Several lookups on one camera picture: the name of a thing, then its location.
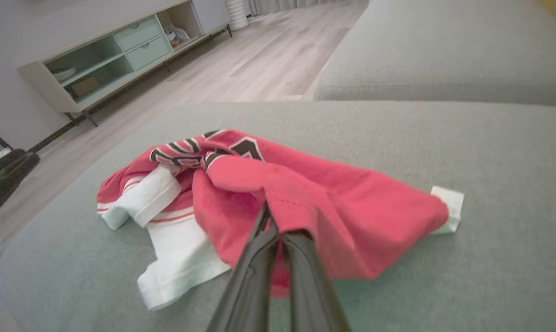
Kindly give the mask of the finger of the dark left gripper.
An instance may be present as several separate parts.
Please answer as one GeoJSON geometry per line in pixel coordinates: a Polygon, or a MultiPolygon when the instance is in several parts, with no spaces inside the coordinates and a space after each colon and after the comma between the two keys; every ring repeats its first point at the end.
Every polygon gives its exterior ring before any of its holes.
{"type": "Polygon", "coordinates": [[[24,154],[0,171],[0,208],[40,162],[37,154],[24,154]]]}
{"type": "Polygon", "coordinates": [[[25,154],[23,149],[10,150],[8,153],[2,153],[0,155],[0,171],[14,163],[18,158],[25,154]]]}

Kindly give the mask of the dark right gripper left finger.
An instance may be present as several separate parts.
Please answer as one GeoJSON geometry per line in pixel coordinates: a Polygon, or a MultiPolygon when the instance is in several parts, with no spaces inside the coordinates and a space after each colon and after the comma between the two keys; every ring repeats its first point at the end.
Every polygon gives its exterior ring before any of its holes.
{"type": "Polygon", "coordinates": [[[266,332],[272,269],[278,230],[264,205],[223,295],[206,328],[208,332],[266,332]]]}

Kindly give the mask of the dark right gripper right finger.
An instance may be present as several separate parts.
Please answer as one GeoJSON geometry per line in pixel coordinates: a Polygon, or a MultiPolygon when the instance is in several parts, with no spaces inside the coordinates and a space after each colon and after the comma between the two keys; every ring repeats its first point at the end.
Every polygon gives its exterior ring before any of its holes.
{"type": "Polygon", "coordinates": [[[351,332],[313,239],[303,231],[282,239],[290,263],[291,331],[351,332]]]}

